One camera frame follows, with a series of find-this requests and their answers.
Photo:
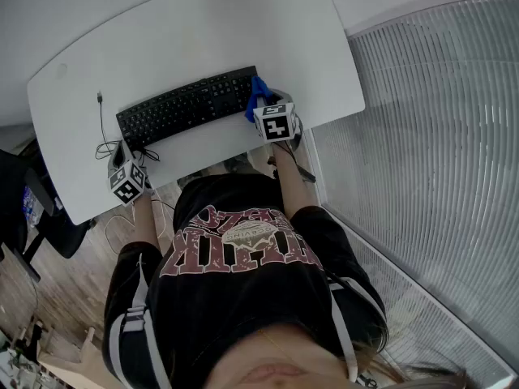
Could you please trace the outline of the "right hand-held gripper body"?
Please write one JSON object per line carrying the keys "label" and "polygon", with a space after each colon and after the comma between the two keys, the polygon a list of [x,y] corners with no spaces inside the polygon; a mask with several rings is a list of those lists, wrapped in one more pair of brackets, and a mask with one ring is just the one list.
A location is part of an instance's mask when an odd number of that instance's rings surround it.
{"label": "right hand-held gripper body", "polygon": [[255,125],[265,143],[287,142],[297,150],[303,125],[293,102],[253,109]]}

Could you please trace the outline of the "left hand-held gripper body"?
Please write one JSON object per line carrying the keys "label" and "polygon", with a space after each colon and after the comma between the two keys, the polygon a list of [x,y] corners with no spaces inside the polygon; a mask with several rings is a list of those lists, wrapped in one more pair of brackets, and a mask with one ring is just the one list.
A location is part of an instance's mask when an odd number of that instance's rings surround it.
{"label": "left hand-held gripper body", "polygon": [[127,160],[117,169],[109,169],[109,189],[122,205],[127,206],[142,195],[146,178],[146,173],[135,160]]}

